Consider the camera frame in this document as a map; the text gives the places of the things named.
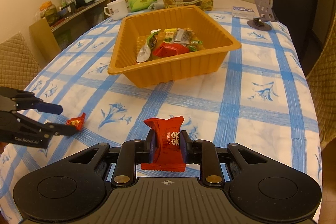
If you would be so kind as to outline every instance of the red candy wrapper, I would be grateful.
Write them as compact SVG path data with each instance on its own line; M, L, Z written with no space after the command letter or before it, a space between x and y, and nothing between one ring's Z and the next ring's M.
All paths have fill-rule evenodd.
M156 149L151 164L141 164L142 170L184 172L185 163L180 150L182 116L168 120L151 118L144 123L156 132Z
M161 45L153 51L153 54L158 57L169 57L188 52L190 52L189 49L179 43L162 42Z
M67 120L67 124L75 126L77 130L81 130L83 128L84 120L85 120L85 113L83 112L81 116Z

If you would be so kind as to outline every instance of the orange plastic basket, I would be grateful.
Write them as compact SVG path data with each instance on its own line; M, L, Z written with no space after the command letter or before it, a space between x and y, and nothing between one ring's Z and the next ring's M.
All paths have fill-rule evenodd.
M137 54L151 30L161 29L158 47L164 39L164 29L191 29L203 42L205 50L158 58L137 64ZM126 17L122 20L115 42L108 73L123 73L137 87L179 80L218 70L228 51L241 47L229 32L197 6L176 7Z

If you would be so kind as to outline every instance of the quilted chair cover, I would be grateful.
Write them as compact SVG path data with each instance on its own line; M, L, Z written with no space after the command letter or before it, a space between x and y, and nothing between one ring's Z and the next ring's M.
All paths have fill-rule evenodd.
M0 86L23 90L40 70L20 32L0 43Z
M336 138L336 15L323 51L307 76L319 123L321 149Z

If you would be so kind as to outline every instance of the blue and white plaid tablecloth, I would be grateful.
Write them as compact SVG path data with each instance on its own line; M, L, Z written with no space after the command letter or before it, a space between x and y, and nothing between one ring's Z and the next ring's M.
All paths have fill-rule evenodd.
M47 149L7 145L0 157L0 209L9 224L21 216L12 198L16 182L61 158L99 142L120 146L144 139L143 120L182 115L182 130L192 139L226 147L237 142L292 166L322 185L319 130L315 109L287 27L252 29L229 12L208 12L242 43L220 69L209 75L139 89L124 75L108 75L120 21L98 24L51 61L27 90L60 104L62 115L23 113L39 122L65 123L86 113L85 127L73 137L53 137ZM138 169L141 176L197 176Z

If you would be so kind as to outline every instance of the floor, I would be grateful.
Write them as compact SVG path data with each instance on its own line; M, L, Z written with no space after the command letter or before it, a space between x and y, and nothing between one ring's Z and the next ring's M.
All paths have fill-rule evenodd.
M336 223L336 139L322 151L322 205L319 224Z

